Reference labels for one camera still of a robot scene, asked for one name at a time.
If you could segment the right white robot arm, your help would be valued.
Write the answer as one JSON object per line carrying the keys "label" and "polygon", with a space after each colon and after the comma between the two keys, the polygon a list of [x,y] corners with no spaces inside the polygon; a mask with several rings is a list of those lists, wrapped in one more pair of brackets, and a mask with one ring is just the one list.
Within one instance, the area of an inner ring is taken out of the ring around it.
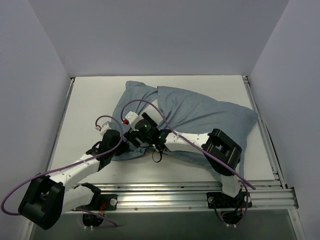
{"label": "right white robot arm", "polygon": [[203,154],[221,176],[223,203],[232,207],[240,201],[241,183],[236,173],[242,148],[220,129],[198,134],[160,130],[148,114],[138,115],[132,111],[125,116],[123,123],[130,126],[124,136],[137,148],[148,144],[159,153]]}

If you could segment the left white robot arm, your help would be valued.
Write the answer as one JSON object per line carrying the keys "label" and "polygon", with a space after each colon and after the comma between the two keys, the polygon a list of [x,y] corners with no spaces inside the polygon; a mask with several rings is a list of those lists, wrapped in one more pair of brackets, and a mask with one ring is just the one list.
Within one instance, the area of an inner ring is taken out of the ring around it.
{"label": "left white robot arm", "polygon": [[128,150],[129,144],[122,139],[120,132],[107,130],[102,140],[70,167],[33,179],[18,207],[18,213],[48,230],[62,214],[77,208],[104,210],[109,200],[102,196],[102,191],[91,183],[81,181],[110,164],[114,156],[120,156]]}

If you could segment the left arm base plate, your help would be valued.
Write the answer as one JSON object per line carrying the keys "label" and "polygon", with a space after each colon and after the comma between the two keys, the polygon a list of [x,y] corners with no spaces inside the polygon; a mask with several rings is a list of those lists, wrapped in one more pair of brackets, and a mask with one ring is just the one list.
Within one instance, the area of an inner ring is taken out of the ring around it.
{"label": "left arm base plate", "polygon": [[84,209],[87,211],[115,211],[117,209],[118,195],[117,194],[97,194],[95,193],[92,200],[88,204],[81,204],[75,208]]}

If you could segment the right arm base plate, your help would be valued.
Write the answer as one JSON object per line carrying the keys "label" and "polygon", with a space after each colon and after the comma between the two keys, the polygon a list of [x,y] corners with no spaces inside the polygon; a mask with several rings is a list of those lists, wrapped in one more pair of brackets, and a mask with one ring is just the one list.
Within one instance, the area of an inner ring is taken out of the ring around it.
{"label": "right arm base plate", "polygon": [[246,200],[248,200],[248,208],[253,206],[250,194],[240,191],[236,197],[230,197],[222,192],[207,192],[207,206],[209,209],[236,209],[245,208]]}

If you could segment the aluminium rail frame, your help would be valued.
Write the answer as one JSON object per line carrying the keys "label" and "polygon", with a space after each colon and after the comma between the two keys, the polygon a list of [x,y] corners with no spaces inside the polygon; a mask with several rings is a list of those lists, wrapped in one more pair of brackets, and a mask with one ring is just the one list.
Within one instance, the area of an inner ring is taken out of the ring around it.
{"label": "aluminium rail frame", "polygon": [[[95,120],[113,113],[127,81],[186,89],[218,101],[257,108],[247,79],[240,75],[76,77],[71,83],[49,169],[73,163],[100,140]],[[244,177],[255,186],[250,191],[252,209],[286,212],[296,209],[295,192],[285,187],[261,121],[250,132],[247,143]],[[104,194],[117,194],[118,213],[207,211],[207,193],[221,189],[221,184],[202,166],[170,156],[154,163],[150,154],[128,161],[112,161],[86,181],[96,184]]]}

